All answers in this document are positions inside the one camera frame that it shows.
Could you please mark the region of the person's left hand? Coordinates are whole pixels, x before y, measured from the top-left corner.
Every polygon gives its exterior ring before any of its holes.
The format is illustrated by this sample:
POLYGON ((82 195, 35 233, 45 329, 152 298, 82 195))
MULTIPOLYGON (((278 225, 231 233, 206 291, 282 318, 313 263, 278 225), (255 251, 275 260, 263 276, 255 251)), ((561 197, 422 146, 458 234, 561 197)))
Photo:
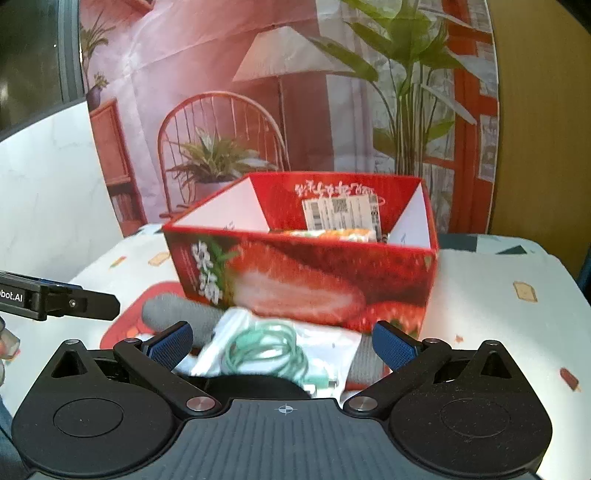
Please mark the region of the person's left hand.
POLYGON ((7 327, 3 318, 0 318, 0 385, 5 383, 6 363, 11 362, 20 351, 20 339, 7 327))

